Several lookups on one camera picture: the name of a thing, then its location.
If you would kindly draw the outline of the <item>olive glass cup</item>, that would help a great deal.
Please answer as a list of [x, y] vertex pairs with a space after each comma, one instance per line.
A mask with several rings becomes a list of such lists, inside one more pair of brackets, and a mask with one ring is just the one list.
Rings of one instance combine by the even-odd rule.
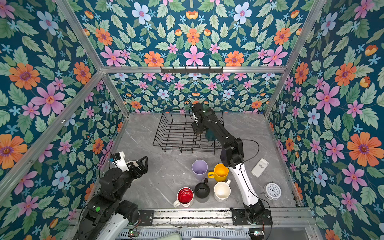
[[195, 134], [201, 135], [206, 130], [206, 128], [205, 127], [200, 127], [198, 125], [193, 125], [193, 130], [194, 130]]

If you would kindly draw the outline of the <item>dark green mug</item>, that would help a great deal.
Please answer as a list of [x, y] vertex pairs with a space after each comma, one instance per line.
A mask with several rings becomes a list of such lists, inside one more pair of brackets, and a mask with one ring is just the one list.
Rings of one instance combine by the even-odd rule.
[[212, 141], [212, 142], [213, 142], [213, 141], [216, 141], [216, 140], [217, 140], [217, 138], [216, 138], [214, 132], [213, 132], [212, 130], [210, 130], [210, 129], [207, 129], [207, 130], [206, 130], [205, 137], [206, 137], [206, 139], [207, 139], [208, 141]]

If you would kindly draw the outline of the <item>black wire dish rack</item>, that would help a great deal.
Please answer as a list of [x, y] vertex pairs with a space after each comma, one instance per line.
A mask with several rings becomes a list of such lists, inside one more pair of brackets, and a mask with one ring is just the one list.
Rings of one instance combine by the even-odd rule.
[[160, 147], [164, 152], [208, 152], [218, 153], [221, 144], [218, 140], [208, 141], [206, 131], [201, 135], [194, 133], [192, 113], [184, 110], [164, 111], [153, 141], [154, 147]]

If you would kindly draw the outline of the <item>lilac plastic cup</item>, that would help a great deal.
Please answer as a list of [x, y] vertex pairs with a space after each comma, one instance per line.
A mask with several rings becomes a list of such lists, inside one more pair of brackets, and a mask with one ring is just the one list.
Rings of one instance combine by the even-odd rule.
[[197, 180], [203, 181], [208, 172], [208, 164], [204, 160], [196, 160], [192, 164], [192, 171]]

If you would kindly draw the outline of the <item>yellow mug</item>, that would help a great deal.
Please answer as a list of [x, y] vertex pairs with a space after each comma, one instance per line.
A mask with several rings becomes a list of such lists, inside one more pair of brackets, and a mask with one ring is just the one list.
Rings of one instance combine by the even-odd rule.
[[225, 182], [228, 178], [229, 168], [224, 164], [217, 164], [212, 172], [208, 173], [209, 179], [214, 179], [217, 182]]

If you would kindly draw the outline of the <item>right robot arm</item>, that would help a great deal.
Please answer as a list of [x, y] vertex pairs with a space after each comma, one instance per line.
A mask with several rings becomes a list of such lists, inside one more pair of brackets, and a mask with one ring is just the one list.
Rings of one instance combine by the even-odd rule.
[[211, 108], [205, 109], [200, 103], [196, 103], [192, 105], [192, 113], [194, 133], [202, 134], [209, 130], [220, 142], [222, 146], [221, 162], [229, 168], [235, 178], [243, 199], [245, 218], [250, 224], [257, 223], [263, 217], [266, 209], [254, 191], [246, 172], [242, 139], [231, 135]]

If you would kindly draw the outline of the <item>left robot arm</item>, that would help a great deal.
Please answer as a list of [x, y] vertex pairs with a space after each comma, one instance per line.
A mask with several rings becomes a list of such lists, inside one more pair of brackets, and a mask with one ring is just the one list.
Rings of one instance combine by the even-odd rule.
[[74, 236], [75, 240], [114, 240], [129, 225], [140, 221], [138, 205], [123, 200], [134, 180], [148, 172], [148, 157], [126, 163], [115, 154], [115, 168], [100, 179], [101, 190], [88, 202]]

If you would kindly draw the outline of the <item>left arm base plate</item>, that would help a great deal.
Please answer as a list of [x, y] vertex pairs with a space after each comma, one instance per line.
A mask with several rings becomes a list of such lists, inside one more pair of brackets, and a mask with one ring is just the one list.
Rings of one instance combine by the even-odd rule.
[[137, 227], [150, 227], [153, 224], [154, 210], [139, 210], [139, 221]]

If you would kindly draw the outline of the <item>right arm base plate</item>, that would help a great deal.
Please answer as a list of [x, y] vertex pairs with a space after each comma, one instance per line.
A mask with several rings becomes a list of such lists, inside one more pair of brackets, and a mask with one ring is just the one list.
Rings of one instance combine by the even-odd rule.
[[253, 213], [251, 210], [230, 208], [233, 225], [273, 225], [273, 219], [270, 210], [263, 210], [259, 213]]

